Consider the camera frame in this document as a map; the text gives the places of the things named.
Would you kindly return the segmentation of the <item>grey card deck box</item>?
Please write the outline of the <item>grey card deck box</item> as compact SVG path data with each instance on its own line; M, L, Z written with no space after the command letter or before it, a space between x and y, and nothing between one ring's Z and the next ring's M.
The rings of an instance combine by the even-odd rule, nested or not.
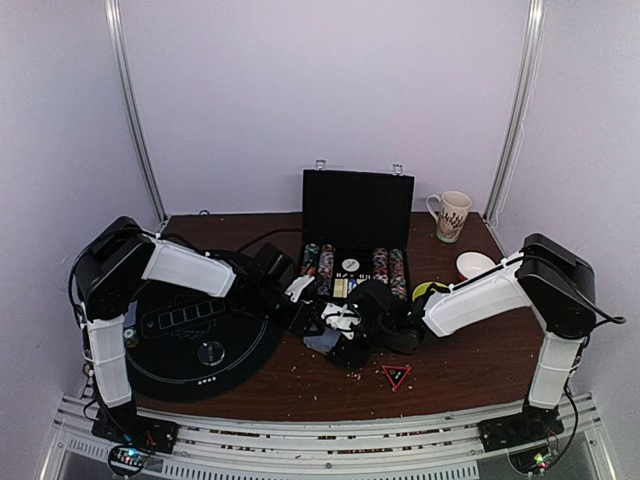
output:
M303 343L307 348L326 355L336 346L339 339L340 334L324 332L322 335L305 336Z

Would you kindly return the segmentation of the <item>black poker chip case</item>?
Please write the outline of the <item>black poker chip case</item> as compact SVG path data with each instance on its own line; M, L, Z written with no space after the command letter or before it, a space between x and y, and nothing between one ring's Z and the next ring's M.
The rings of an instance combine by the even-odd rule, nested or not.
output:
M373 251L399 249L403 253L407 299L409 296L408 243L415 179L403 173L374 173L346 170L307 169L302 173L302 247L315 243L335 248L331 295L336 278L375 280ZM342 270L344 259L355 258L360 269Z

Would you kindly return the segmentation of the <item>clear black round button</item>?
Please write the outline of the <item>clear black round button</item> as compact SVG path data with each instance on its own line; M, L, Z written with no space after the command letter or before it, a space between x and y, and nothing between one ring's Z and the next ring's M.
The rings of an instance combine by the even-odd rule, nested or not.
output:
M199 362L207 367L219 365L225 359L224 346L217 341L203 342L197 351Z

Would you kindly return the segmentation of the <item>blue checkered playing card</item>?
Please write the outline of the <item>blue checkered playing card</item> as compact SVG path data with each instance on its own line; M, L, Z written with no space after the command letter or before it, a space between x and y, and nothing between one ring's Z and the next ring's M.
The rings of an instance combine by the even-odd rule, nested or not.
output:
M136 302L131 303L124 316L125 318L123 323L124 329L133 328L136 325L136 310L137 310L137 303Z

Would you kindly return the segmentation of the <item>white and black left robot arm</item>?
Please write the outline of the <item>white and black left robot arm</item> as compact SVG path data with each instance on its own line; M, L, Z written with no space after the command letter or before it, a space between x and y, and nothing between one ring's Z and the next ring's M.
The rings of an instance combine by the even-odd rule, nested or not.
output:
M178 427L139 413L136 396L186 403L250 379L307 318L317 279L290 278L272 244L255 255L203 250L132 218L76 258L68 295L98 407L92 432L119 449L169 454Z

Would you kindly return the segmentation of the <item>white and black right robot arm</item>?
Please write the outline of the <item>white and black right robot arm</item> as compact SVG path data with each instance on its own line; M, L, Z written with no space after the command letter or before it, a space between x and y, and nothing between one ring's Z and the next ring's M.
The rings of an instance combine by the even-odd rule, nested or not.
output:
M347 363L356 351L373 346L412 354L471 325L524 309L541 317L545 333L521 411L478 425L484 450L497 451L563 432L559 402L592 332L626 321L597 305L588 262L542 234L531 234L518 252L487 271L458 284L430 286L410 302L366 281L345 302L327 305L319 322L342 335L343 343L332 352Z

